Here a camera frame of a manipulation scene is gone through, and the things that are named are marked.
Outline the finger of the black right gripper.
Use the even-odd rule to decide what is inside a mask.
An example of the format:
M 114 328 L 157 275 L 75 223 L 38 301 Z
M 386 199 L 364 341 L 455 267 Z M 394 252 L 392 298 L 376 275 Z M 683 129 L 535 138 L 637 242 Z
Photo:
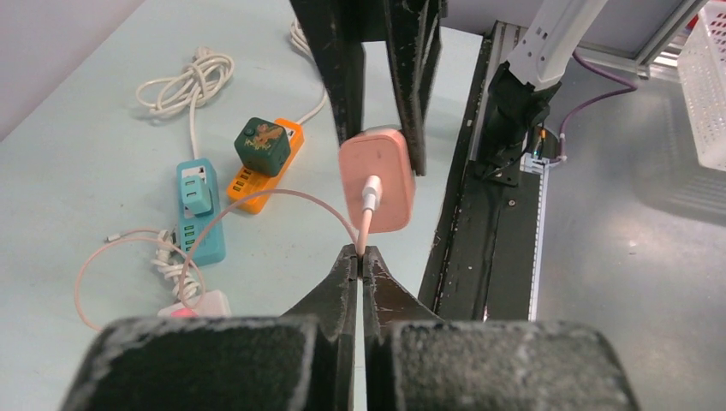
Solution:
M 410 164 L 417 176 L 426 168 L 425 119 L 436 75 L 440 41 L 440 1 L 385 1 L 390 74 Z
M 359 4 L 340 0 L 292 0 L 324 83 L 338 143 L 362 129 L 365 52 L 357 21 Z

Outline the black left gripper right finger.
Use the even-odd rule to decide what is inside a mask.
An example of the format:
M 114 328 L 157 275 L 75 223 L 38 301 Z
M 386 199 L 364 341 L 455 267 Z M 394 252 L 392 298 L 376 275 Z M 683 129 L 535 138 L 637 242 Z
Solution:
M 371 410 L 636 410 L 615 350 L 562 321 L 446 321 L 362 257 Z

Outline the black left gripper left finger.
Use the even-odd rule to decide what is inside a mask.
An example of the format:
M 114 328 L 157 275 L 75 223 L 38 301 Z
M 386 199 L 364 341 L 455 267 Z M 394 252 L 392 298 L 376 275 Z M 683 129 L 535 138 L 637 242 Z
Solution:
M 278 317 L 129 318 L 92 342 L 64 410 L 350 410 L 358 260 Z

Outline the pink USB charger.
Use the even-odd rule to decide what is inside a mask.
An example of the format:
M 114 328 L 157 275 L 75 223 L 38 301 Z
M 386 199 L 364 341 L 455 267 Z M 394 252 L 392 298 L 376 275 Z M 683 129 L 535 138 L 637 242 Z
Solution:
M 411 220 L 415 183 L 402 133 L 374 128 L 340 146 L 342 188 L 351 224 L 362 226 L 363 211 L 372 209 L 371 234 L 405 228 Z

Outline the dark green cube adapter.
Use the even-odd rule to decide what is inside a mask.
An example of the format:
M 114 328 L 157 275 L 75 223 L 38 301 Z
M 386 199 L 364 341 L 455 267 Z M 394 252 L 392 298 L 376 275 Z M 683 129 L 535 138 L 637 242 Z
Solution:
M 278 176 L 291 153 L 286 129 L 274 122 L 251 117 L 234 142 L 243 165 L 264 176 Z

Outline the orange power strip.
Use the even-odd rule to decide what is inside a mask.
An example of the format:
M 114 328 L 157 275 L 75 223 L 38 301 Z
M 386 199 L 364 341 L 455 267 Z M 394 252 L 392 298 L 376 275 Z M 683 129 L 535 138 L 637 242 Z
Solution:
M 250 118 L 234 142 L 242 167 L 226 189 L 229 200 L 276 188 L 303 143 L 303 129 L 297 122 Z

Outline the teal USB charger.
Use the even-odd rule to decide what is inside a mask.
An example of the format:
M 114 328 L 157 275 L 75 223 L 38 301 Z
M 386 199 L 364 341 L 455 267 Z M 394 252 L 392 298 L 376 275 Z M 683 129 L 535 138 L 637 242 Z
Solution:
M 183 177 L 180 181 L 180 190 L 185 217 L 198 217 L 212 211 L 211 190 L 201 176 Z

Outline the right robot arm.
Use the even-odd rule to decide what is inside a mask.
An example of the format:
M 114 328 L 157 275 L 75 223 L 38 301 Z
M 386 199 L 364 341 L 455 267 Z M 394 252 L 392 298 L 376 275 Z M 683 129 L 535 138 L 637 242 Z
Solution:
M 549 113 L 568 60 L 604 7 L 546 1 L 488 88 L 476 158 L 523 147 Z M 394 188 L 426 172 L 424 120 L 440 51 L 442 1 L 294 1 L 292 8 L 330 100 L 346 188 Z M 384 42 L 402 129 L 362 132 L 366 42 Z

